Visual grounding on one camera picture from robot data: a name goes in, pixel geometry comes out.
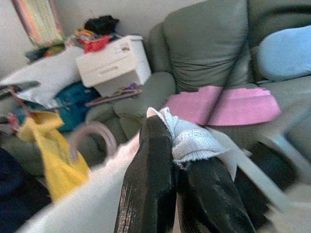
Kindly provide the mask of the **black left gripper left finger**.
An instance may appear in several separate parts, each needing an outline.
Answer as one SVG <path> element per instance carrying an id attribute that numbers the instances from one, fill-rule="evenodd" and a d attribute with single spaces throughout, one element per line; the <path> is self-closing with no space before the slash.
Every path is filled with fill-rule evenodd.
<path id="1" fill-rule="evenodd" d="M 163 121 L 151 116 L 124 175 L 114 233 L 171 233 L 174 215 L 172 137 Z"/>

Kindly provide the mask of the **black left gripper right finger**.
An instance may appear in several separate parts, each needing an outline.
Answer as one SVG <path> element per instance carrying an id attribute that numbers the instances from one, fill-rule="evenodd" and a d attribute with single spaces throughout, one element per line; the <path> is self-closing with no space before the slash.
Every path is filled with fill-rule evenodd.
<path id="1" fill-rule="evenodd" d="M 177 207 L 181 233 L 255 233 L 229 172 L 216 157 L 179 170 Z"/>

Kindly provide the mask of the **white garment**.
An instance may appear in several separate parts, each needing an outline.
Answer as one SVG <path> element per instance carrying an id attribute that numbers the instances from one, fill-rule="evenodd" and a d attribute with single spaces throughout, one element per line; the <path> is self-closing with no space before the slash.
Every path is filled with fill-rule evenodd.
<path id="1" fill-rule="evenodd" d="M 168 128 L 173 138 L 173 162 L 181 165 L 217 157 L 224 162 L 230 176 L 235 177 L 237 146 L 228 136 L 172 116 L 169 108 L 160 111 L 149 108 L 146 115 L 158 116 Z M 121 145 L 113 158 L 93 169 L 89 181 L 44 208 L 16 233 L 112 233 L 124 175 L 138 149 L 139 133 Z"/>

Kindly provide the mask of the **pink plastic hanger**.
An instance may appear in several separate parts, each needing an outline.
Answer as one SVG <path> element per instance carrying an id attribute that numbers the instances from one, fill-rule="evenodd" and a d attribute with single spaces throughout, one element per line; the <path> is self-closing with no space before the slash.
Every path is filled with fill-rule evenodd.
<path id="1" fill-rule="evenodd" d="M 92 121 L 78 126 L 68 138 L 69 157 L 72 161 L 78 160 L 78 149 L 80 141 L 88 135 L 96 134 L 101 136 L 106 144 L 106 154 L 112 157 L 117 151 L 117 142 L 112 132 L 102 123 Z"/>

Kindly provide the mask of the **pink hanger stack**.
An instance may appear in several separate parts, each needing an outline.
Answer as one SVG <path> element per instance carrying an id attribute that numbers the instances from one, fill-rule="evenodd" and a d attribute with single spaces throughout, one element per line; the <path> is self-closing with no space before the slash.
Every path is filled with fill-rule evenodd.
<path id="1" fill-rule="evenodd" d="M 105 97 L 99 97 L 97 99 L 94 99 L 90 102 L 87 102 L 85 104 L 86 107 L 91 107 L 99 104 L 103 104 L 106 102 L 111 102 L 114 100 L 120 100 L 127 97 L 136 96 L 142 93 L 141 89 L 120 89 L 117 92 L 113 93 L 112 95 L 105 96 Z"/>

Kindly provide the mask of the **dark red hanger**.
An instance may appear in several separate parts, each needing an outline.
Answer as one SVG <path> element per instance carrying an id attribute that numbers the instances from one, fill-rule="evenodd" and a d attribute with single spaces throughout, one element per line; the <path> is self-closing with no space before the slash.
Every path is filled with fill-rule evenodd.
<path id="1" fill-rule="evenodd" d="M 14 100 L 16 101 L 16 103 L 24 110 L 24 112 L 26 113 L 28 118 L 32 118 L 34 121 L 36 120 L 35 116 L 33 115 L 33 113 L 31 111 L 29 111 L 29 109 L 27 108 L 27 106 L 24 104 L 24 102 L 22 102 L 16 95 L 14 88 L 12 86 L 8 87 L 10 94 L 12 95 L 12 97 L 14 98 Z M 17 117 L 10 113 L 8 115 L 8 120 L 11 124 L 11 130 L 13 133 L 17 133 L 19 131 L 19 121 L 17 119 Z"/>

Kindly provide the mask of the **yellow garment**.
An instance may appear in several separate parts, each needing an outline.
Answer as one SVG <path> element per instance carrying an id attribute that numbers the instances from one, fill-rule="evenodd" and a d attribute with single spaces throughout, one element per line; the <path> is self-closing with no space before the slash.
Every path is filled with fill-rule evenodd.
<path id="1" fill-rule="evenodd" d="M 59 114 L 49 111 L 30 112 L 18 130 L 18 137 L 36 143 L 41 154 L 44 175 L 52 201 L 58 201 L 88 180 L 90 169 L 78 153 L 69 156 L 69 143 L 58 131 L 64 123 Z"/>

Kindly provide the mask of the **pink mat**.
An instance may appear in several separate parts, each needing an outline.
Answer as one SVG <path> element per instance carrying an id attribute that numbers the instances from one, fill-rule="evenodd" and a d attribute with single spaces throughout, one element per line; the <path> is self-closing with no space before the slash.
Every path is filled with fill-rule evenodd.
<path id="1" fill-rule="evenodd" d="M 168 98 L 166 106 L 174 116 L 209 126 L 243 126 L 269 122 L 280 107 L 267 89 L 238 88 L 221 93 L 218 86 L 205 86 L 197 92 L 181 92 Z"/>

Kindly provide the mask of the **teal bag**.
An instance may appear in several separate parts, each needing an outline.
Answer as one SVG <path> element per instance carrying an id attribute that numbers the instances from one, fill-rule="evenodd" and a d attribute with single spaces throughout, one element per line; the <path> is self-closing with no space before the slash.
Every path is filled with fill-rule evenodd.
<path id="1" fill-rule="evenodd" d="M 55 97 L 58 112 L 64 123 L 59 132 L 70 132 L 84 122 L 89 107 L 86 103 L 100 97 L 93 88 L 85 87 L 82 82 L 73 83 L 62 89 Z"/>

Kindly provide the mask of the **black shirt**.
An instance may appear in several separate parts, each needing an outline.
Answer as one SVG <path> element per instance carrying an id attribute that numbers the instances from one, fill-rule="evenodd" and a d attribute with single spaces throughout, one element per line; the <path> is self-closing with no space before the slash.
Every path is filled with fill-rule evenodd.
<path id="1" fill-rule="evenodd" d="M 14 233 L 50 203 L 47 188 L 0 147 L 0 233 Z"/>

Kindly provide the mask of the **white pillow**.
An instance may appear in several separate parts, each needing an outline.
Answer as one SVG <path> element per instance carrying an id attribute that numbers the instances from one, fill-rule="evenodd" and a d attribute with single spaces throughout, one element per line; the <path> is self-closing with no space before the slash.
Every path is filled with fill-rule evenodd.
<path id="1" fill-rule="evenodd" d="M 0 85 L 37 81 L 40 85 L 18 93 L 22 100 L 40 104 L 47 109 L 58 107 L 55 96 L 65 87 L 81 80 L 76 58 L 84 51 L 75 46 L 61 53 L 40 59 L 0 80 Z"/>

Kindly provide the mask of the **red cloth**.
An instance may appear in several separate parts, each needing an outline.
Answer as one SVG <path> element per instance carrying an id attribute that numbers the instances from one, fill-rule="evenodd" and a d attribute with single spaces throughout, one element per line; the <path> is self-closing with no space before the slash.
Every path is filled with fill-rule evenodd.
<path id="1" fill-rule="evenodd" d="M 98 52 L 104 49 L 109 43 L 110 37 L 108 35 L 102 36 L 98 39 L 93 39 L 85 42 L 84 53 Z"/>

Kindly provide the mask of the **green leather sofa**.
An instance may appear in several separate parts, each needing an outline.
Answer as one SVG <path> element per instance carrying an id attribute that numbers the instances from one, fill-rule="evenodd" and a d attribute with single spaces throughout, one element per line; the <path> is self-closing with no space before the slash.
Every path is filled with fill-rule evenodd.
<path id="1" fill-rule="evenodd" d="M 268 174 L 284 163 L 257 142 L 278 146 L 305 168 L 311 182 L 311 75 L 271 81 L 259 72 L 259 44 L 282 29 L 311 24 L 311 0 L 207 0 L 169 14 L 149 35 L 153 74 L 138 97 L 89 110 L 87 121 L 105 124 L 118 143 L 133 137 L 147 108 L 160 108 L 173 93 L 228 82 L 232 89 L 265 88 L 281 115 L 271 123 L 218 126 Z"/>

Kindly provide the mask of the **black cloth pile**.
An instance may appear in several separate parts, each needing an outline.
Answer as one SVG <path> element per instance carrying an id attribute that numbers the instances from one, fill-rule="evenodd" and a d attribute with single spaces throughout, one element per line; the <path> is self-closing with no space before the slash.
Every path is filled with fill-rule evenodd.
<path id="1" fill-rule="evenodd" d="M 113 18 L 111 15 L 91 18 L 84 24 L 84 29 L 98 35 L 108 35 L 116 32 L 119 21 L 119 19 Z"/>

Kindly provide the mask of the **light blue pillow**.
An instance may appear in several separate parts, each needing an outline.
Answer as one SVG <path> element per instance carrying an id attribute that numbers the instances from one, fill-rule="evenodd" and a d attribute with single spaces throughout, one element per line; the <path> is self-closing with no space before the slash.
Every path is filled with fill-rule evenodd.
<path id="1" fill-rule="evenodd" d="M 311 75 L 311 25 L 266 36 L 258 46 L 257 65 L 273 82 Z"/>

